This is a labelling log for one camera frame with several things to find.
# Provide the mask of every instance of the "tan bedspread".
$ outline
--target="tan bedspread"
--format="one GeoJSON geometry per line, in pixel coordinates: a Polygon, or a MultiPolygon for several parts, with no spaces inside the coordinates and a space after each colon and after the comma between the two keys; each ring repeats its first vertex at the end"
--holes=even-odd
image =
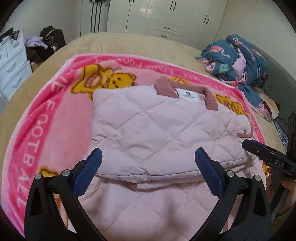
{"type": "MultiPolygon", "coordinates": [[[[80,37],[43,63],[18,89],[0,116],[0,174],[5,151],[11,134],[23,112],[35,95],[49,81],[60,67],[74,55],[82,53],[125,53],[136,54],[154,59],[163,60],[178,66],[209,75],[204,67],[195,60],[201,51],[181,43],[136,34],[98,33],[80,37]]],[[[273,123],[269,123],[257,115],[267,144],[281,152],[284,147],[273,123]]]]}

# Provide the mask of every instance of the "finger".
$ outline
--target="finger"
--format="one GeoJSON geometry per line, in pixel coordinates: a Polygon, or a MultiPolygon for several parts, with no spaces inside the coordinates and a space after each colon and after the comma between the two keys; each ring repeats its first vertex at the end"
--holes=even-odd
{"type": "Polygon", "coordinates": [[[266,183],[266,186],[268,186],[268,187],[271,186],[271,184],[272,184],[271,175],[269,175],[269,176],[266,178],[265,183],[266,183]]]}
{"type": "Polygon", "coordinates": [[[267,171],[269,174],[271,174],[272,168],[269,167],[269,168],[266,169],[266,171],[267,171]]]}
{"type": "Polygon", "coordinates": [[[291,193],[296,193],[296,180],[290,177],[284,177],[281,181],[285,188],[288,188],[291,193]]]}
{"type": "Polygon", "coordinates": [[[266,194],[267,194],[268,201],[271,202],[271,200],[274,196],[274,189],[272,188],[272,186],[269,186],[266,188],[266,194]]]}
{"type": "Polygon", "coordinates": [[[290,192],[287,196],[287,199],[284,203],[284,205],[280,208],[278,214],[283,214],[290,210],[296,203],[296,194],[293,192],[290,192]]]}

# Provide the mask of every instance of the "gray pillow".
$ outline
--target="gray pillow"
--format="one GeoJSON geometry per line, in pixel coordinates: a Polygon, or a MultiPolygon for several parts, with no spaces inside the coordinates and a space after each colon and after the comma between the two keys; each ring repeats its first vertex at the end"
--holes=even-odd
{"type": "Polygon", "coordinates": [[[287,134],[288,117],[292,111],[296,110],[296,80],[267,53],[254,45],[252,48],[262,54],[268,63],[269,76],[262,89],[269,98],[280,105],[279,115],[275,120],[287,134]]]}

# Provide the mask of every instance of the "lavender clothing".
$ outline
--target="lavender clothing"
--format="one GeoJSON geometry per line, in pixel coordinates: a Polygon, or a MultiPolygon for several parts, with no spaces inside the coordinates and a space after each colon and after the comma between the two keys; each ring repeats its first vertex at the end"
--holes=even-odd
{"type": "Polygon", "coordinates": [[[239,48],[237,49],[237,52],[239,54],[239,57],[236,59],[236,61],[232,65],[232,68],[235,74],[237,75],[238,82],[239,83],[246,82],[247,76],[246,76],[245,70],[247,67],[247,62],[239,48]]]}
{"type": "Polygon", "coordinates": [[[26,47],[36,47],[36,46],[42,46],[43,48],[47,49],[48,46],[42,41],[42,37],[33,36],[26,40],[25,46],[26,47]]]}

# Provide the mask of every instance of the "metal screw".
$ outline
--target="metal screw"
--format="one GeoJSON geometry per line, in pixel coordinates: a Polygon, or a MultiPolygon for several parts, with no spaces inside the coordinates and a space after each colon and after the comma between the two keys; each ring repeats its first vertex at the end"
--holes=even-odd
{"type": "Polygon", "coordinates": [[[227,171],[227,176],[234,177],[234,172],[233,171],[227,171]]]}
{"type": "Polygon", "coordinates": [[[41,179],[41,177],[42,177],[41,174],[37,174],[37,175],[35,176],[35,179],[36,179],[36,180],[39,180],[39,179],[41,179]]]}
{"type": "Polygon", "coordinates": [[[257,181],[260,181],[260,180],[261,180],[261,177],[260,177],[259,175],[255,175],[255,179],[256,179],[257,181]]]}
{"type": "Polygon", "coordinates": [[[70,170],[64,170],[62,174],[64,177],[69,176],[70,170]]]}

